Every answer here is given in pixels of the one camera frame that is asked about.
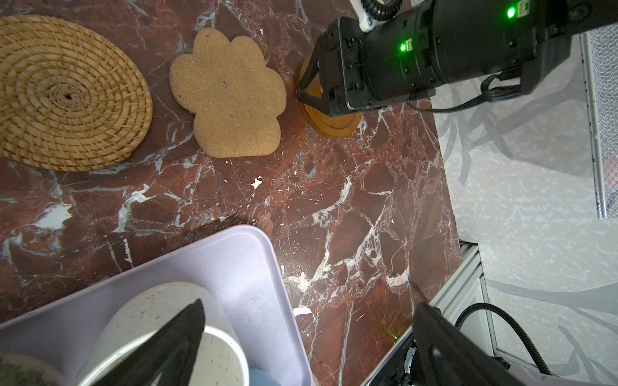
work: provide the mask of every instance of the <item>white ceramic mug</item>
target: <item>white ceramic mug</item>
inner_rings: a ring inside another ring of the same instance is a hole
[[[77,386],[89,386],[200,299],[206,316],[190,386],[248,386],[249,367],[232,325],[213,295],[191,283],[166,283],[142,292],[112,317],[99,336]]]

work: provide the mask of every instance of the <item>red marble surface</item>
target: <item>red marble surface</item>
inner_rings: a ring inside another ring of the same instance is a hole
[[[333,141],[303,120],[293,78],[347,0],[15,0],[2,15],[80,23],[123,49],[154,101],[131,158],[90,173],[0,159],[0,321],[236,224],[273,241],[315,380],[358,385],[461,262],[431,116],[392,106]],[[251,36],[284,79],[282,141],[266,157],[212,159],[168,71],[201,27]]]

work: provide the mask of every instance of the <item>black coiled cable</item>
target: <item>black coiled cable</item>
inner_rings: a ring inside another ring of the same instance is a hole
[[[385,22],[395,17],[399,8],[401,8],[402,0],[391,0],[388,4],[382,4],[378,0],[362,0],[365,12],[373,19]]]
[[[528,353],[532,357],[532,360],[535,362],[536,367],[539,369],[541,374],[552,375],[549,371],[549,367],[545,364],[543,357],[539,354],[532,340],[526,331],[523,330],[522,326],[519,323],[515,322],[515,319],[511,317],[511,315],[507,314],[500,307],[496,307],[493,304],[489,303],[476,303],[471,305],[470,307],[464,309],[461,315],[457,318],[457,322],[455,322],[455,327],[459,330],[462,328],[462,324],[464,324],[465,320],[468,319],[468,316],[472,315],[473,312],[479,311],[481,309],[485,309],[487,311],[491,311],[492,313],[497,314],[499,317],[503,318],[505,322],[507,322],[515,331],[519,339],[521,339],[523,345],[528,350]]]
[[[469,109],[471,107],[476,107],[485,102],[500,102],[500,101],[508,101],[509,99],[517,98],[522,95],[522,87],[520,85],[513,86],[498,86],[489,88],[489,84],[494,81],[494,79],[499,78],[500,75],[490,75],[481,83],[481,94],[471,100],[460,104],[459,106],[451,107],[449,109],[419,109],[418,107],[412,104],[412,101],[407,101],[408,106],[412,109],[420,112],[432,112],[432,113],[447,113],[447,112],[457,112]]]

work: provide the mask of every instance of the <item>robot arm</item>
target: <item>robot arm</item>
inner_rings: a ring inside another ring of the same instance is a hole
[[[568,58],[572,35],[613,22],[615,0],[425,0],[367,33],[340,17],[318,38],[297,97],[337,116],[499,73],[519,78],[517,88],[488,88],[477,102],[510,99],[530,94]],[[306,92],[317,74],[321,98]]]

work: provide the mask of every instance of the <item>round woven coaster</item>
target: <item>round woven coaster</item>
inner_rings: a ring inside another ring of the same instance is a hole
[[[96,32],[37,15],[0,18],[0,150],[84,172],[127,159],[152,121],[137,66]]]

